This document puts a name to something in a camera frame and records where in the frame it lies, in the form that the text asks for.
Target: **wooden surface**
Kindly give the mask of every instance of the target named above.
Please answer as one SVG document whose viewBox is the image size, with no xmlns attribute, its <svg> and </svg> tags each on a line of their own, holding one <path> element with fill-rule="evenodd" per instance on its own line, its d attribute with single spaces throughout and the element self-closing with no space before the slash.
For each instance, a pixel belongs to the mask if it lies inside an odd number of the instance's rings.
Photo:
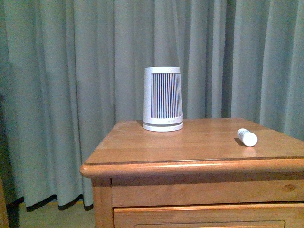
<svg viewBox="0 0 304 228">
<path fill-rule="evenodd" d="M 136 228 L 284 228 L 284 221 L 136 225 Z"/>
<path fill-rule="evenodd" d="M 285 228 L 303 228 L 304 204 L 117 208 L 114 209 L 114 219 L 115 228 L 134 228 L 136 225 L 148 224 L 163 224 L 162 228 L 165 228 L 166 224 L 184 224 L 183 228 L 193 227 L 187 226 L 187 224 L 194 225 L 195 223 L 223 224 L 222 226 L 215 226 L 218 228 L 226 227 L 225 225 L 229 225 L 229 223 L 238 222 L 240 225 L 248 225 L 248 222 L 259 221 L 284 221 Z"/>
<path fill-rule="evenodd" d="M 236 138 L 239 128 L 258 137 L 255 147 Z M 201 171 L 304 171 L 304 142 L 244 119 L 184 120 L 184 128 L 147 131 L 140 121 L 119 122 L 81 167 L 86 177 Z"/>
<path fill-rule="evenodd" d="M 6 213 L 6 204 L 4 199 L 1 177 L 0 177 L 0 228 L 9 228 L 9 221 Z"/>
<path fill-rule="evenodd" d="M 114 178 L 112 201 L 114 207 L 304 201 L 304 174 Z"/>
<path fill-rule="evenodd" d="M 114 228 L 110 179 L 92 179 L 95 227 Z"/>
</svg>

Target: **vertical slats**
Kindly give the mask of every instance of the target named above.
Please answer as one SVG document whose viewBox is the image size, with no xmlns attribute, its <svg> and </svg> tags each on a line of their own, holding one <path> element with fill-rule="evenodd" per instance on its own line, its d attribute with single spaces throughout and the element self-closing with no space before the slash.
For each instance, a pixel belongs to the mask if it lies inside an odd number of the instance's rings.
<svg viewBox="0 0 304 228">
<path fill-rule="evenodd" d="M 155 73 L 151 77 L 151 118 L 182 115 L 181 80 L 177 73 Z"/>
<path fill-rule="evenodd" d="M 180 98 L 180 102 L 179 102 L 179 109 L 180 109 L 180 116 L 182 115 L 182 101 L 181 101 L 181 75 L 179 75 L 178 77 L 179 79 L 179 98 Z"/>
</svg>

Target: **wooden drawer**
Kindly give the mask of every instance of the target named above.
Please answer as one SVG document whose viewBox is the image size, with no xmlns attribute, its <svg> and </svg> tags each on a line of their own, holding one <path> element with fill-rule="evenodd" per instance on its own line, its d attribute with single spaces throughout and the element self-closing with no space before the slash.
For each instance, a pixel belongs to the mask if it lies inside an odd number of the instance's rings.
<svg viewBox="0 0 304 228">
<path fill-rule="evenodd" d="M 136 228 L 284 228 L 284 221 L 136 225 Z"/>
<path fill-rule="evenodd" d="M 303 228 L 304 204 L 114 209 L 115 228 Z"/>
<path fill-rule="evenodd" d="M 304 201 L 303 173 L 115 178 L 112 185 L 114 207 Z"/>
</svg>

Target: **curtain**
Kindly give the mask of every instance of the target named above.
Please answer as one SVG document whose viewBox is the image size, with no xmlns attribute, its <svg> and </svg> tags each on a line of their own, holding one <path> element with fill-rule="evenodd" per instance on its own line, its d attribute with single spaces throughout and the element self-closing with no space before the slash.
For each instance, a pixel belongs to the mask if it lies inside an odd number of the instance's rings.
<svg viewBox="0 0 304 228">
<path fill-rule="evenodd" d="M 185 119 L 304 140 L 304 0 L 0 0 L 0 16 L 9 200 L 91 205 L 80 165 L 117 121 L 142 119 L 146 67 L 180 67 Z"/>
</svg>

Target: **air purifier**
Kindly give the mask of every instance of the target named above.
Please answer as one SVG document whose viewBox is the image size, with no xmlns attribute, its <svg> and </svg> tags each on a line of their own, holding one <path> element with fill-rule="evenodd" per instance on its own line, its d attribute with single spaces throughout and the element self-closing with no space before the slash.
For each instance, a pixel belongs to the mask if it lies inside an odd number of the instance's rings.
<svg viewBox="0 0 304 228">
<path fill-rule="evenodd" d="M 179 67 L 150 67 L 144 72 L 143 128 L 170 132 L 183 128 Z"/>
</svg>

